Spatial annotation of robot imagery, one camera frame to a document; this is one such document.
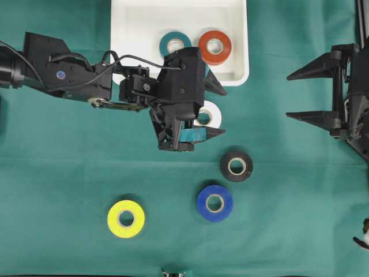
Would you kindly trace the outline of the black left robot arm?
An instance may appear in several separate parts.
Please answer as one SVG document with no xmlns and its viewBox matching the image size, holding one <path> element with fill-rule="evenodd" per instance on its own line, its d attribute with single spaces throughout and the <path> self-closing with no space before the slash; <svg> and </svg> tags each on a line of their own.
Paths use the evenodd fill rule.
<svg viewBox="0 0 369 277">
<path fill-rule="evenodd" d="M 196 143 L 223 134 L 222 129 L 194 123 L 207 92 L 225 95 L 198 47 L 165 56 L 156 78 L 150 76 L 151 66 L 146 59 L 140 59 L 138 66 L 125 66 L 112 50 L 91 64 L 62 39 L 31 32 L 25 34 L 22 51 L 1 45 L 2 88 L 27 86 L 94 108 L 148 110 L 163 151 L 192 151 Z"/>
</svg>

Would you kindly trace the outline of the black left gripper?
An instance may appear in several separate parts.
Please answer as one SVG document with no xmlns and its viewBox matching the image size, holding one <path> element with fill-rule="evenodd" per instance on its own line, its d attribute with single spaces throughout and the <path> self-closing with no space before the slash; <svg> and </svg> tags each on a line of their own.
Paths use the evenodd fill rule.
<svg viewBox="0 0 369 277">
<path fill-rule="evenodd" d="M 197 126 L 194 120 L 181 121 L 174 116 L 174 106 L 163 105 L 157 96 L 158 81 L 149 77 L 149 69 L 137 66 L 124 67 L 126 77 L 119 87 L 119 100 L 122 108 L 128 111 L 149 109 L 158 148 L 165 151 L 192 151 L 194 143 L 201 143 L 225 133 L 224 129 Z M 225 96 L 227 92 L 215 77 L 208 65 L 205 66 L 205 91 Z M 193 139 L 181 139 L 182 129 L 193 132 Z"/>
</svg>

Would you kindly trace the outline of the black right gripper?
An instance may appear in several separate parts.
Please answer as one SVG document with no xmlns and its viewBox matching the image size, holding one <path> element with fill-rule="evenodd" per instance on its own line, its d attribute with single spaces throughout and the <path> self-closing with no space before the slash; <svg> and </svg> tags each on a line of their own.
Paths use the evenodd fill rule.
<svg viewBox="0 0 369 277">
<path fill-rule="evenodd" d="M 308 78 L 332 78 L 336 68 L 334 52 L 340 52 L 343 78 L 348 83 L 347 121 L 340 130 L 332 131 L 333 137 L 341 140 L 358 140 L 368 137 L 368 47 L 357 44 L 332 46 L 331 55 L 325 53 L 306 66 L 291 73 L 288 81 Z M 288 112 L 287 117 L 303 121 L 325 130 L 336 128 L 335 111 Z"/>
</svg>

